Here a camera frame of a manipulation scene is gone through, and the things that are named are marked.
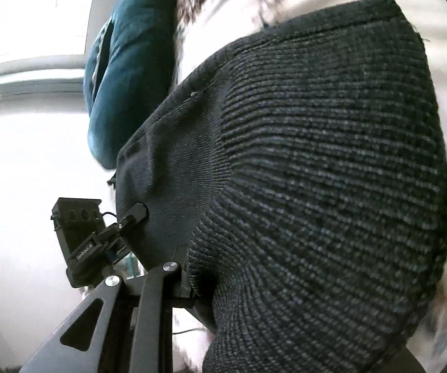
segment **ribbed texture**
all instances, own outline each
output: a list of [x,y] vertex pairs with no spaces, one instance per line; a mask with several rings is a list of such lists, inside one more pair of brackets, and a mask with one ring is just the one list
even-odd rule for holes
[[[200,130],[206,143],[174,149]],[[146,181],[163,163],[171,193]],[[190,164],[207,174],[191,179]],[[118,171],[117,204],[145,202],[152,236],[177,234],[163,230],[172,208],[198,209],[178,234],[190,239],[193,287],[213,296],[205,373],[374,371],[404,346],[442,274],[437,103],[422,41],[393,0],[323,10],[217,52],[132,137]]]

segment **black cable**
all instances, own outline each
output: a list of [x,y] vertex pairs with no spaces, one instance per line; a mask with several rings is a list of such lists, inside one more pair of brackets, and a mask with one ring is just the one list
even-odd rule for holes
[[101,213],[101,216],[104,216],[105,214],[109,214],[109,215],[114,216],[115,218],[117,218],[117,215],[115,213],[112,213],[112,212]]
[[180,331],[180,332],[172,332],[172,335],[179,335],[179,334],[185,334],[186,332],[191,331],[206,331],[204,328],[191,328],[190,330]]

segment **dark gray ribbed fabric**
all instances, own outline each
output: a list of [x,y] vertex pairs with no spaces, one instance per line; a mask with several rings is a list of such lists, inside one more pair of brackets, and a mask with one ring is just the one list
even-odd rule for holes
[[205,373],[370,372],[426,312],[447,164],[423,43],[394,0],[321,10],[196,69],[118,156],[150,269],[190,242]]

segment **silver bolt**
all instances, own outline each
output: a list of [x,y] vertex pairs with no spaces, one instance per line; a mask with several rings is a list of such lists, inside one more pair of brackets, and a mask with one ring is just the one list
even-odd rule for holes
[[173,262],[172,260],[169,262],[165,262],[163,264],[163,270],[165,270],[167,272],[173,272],[174,270],[177,270],[178,267],[179,267],[179,264],[176,262]]
[[106,283],[106,286],[113,287],[120,283],[120,278],[116,275],[111,275],[105,279],[105,283]]

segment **window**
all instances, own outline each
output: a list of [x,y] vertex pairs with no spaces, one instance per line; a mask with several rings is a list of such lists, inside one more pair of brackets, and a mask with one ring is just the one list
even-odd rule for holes
[[92,0],[0,0],[0,63],[84,54]]

